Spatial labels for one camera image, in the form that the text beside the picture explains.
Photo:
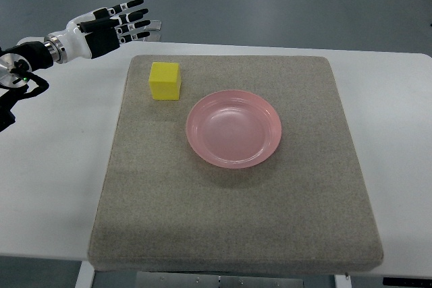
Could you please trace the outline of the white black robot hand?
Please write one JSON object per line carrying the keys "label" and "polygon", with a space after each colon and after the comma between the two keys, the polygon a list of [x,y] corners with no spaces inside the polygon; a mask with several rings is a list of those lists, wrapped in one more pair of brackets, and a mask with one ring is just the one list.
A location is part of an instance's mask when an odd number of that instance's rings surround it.
{"label": "white black robot hand", "polygon": [[145,18],[144,0],[131,0],[102,7],[70,20],[65,29],[44,38],[53,61],[59,64],[76,58],[96,59],[128,42],[150,35],[144,28],[151,22]]}

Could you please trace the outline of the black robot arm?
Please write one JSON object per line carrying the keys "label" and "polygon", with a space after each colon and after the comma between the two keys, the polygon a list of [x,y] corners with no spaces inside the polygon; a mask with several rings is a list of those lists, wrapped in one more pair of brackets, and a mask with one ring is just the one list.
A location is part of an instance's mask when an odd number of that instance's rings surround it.
{"label": "black robot arm", "polygon": [[50,42],[24,42],[1,51],[1,130],[16,122],[11,112],[14,105],[27,98],[36,97],[49,88],[49,83],[34,74],[47,69],[59,59],[59,53]]}

